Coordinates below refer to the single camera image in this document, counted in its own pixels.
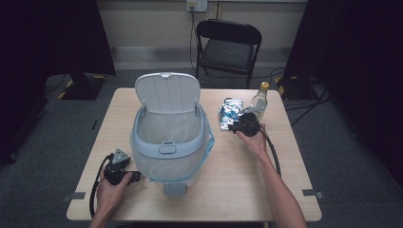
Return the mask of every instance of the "person's hand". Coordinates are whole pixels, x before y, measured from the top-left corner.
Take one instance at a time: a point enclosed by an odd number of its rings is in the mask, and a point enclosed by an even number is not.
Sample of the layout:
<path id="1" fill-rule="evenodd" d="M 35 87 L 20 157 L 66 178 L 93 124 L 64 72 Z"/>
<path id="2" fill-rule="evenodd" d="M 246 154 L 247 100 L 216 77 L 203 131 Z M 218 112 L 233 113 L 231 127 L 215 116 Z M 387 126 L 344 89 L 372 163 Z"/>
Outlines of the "person's hand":
<path id="1" fill-rule="evenodd" d="M 101 182 L 97 189 L 97 211 L 89 224 L 90 228 L 106 227 L 109 217 L 119 205 L 124 194 L 125 187 L 130 182 L 133 173 L 128 172 L 118 185 L 111 184 L 104 177 L 106 167 L 101 171 Z"/>
<path id="2" fill-rule="evenodd" d="M 260 126 L 263 129 L 265 128 L 264 123 L 262 123 Z M 237 131 L 236 134 L 245 142 L 248 149 L 257 159 L 263 160 L 269 158 L 267 155 L 266 138 L 261 132 L 258 132 L 258 134 L 253 137 L 247 137 L 241 131 Z"/>
<path id="3" fill-rule="evenodd" d="M 128 172 L 118 185 L 113 185 L 105 179 L 105 169 L 106 167 L 104 166 L 100 175 L 102 181 L 98 185 L 97 190 L 97 213 L 101 210 L 112 212 L 118 206 L 125 187 L 130 182 L 131 176 L 133 175 L 131 172 Z"/>

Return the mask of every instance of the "crumpled aluminum foil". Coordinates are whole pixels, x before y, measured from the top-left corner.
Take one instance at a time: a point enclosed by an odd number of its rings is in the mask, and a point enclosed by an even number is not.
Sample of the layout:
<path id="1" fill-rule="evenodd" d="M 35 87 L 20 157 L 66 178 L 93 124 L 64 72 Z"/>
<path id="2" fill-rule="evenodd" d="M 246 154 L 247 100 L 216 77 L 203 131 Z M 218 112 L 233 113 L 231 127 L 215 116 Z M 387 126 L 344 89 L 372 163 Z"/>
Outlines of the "crumpled aluminum foil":
<path id="1" fill-rule="evenodd" d="M 242 110 L 242 99 L 227 98 L 219 108 L 219 118 L 221 130 L 228 130 L 229 124 L 239 121 Z"/>

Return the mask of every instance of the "open lid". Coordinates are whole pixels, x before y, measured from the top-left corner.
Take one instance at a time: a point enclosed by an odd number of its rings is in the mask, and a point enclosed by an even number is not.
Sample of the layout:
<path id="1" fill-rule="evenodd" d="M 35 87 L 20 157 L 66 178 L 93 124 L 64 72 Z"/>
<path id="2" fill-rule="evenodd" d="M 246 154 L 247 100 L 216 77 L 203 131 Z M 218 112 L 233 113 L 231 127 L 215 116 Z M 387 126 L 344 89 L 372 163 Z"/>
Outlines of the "open lid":
<path id="1" fill-rule="evenodd" d="M 194 111 L 201 96 L 199 81 L 181 73 L 146 74 L 137 79 L 135 88 L 146 111 L 153 113 Z"/>

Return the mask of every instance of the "chair seat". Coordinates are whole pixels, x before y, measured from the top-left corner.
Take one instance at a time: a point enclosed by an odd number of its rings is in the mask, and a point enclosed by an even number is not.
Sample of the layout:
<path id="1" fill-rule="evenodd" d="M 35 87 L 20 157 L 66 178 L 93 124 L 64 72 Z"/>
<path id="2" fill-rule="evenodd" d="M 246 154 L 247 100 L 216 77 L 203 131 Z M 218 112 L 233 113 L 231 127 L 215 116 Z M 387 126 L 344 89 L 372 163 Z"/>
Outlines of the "chair seat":
<path id="1" fill-rule="evenodd" d="M 210 39 L 202 54 L 201 64 L 247 71 L 253 52 L 252 45 Z"/>

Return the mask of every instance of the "wall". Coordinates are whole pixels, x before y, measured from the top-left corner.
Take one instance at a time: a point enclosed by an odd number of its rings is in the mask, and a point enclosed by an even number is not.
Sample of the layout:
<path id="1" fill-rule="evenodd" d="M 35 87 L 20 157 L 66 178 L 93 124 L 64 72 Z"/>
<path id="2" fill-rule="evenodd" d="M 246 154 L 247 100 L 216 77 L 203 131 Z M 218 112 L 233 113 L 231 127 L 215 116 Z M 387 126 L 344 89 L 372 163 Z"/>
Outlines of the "wall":
<path id="1" fill-rule="evenodd" d="M 113 47 L 188 47 L 192 28 L 185 1 L 99 1 L 109 45 Z M 305 3 L 208 2 L 208 12 L 195 13 L 195 24 L 208 18 L 257 27 L 262 48 L 293 45 Z"/>

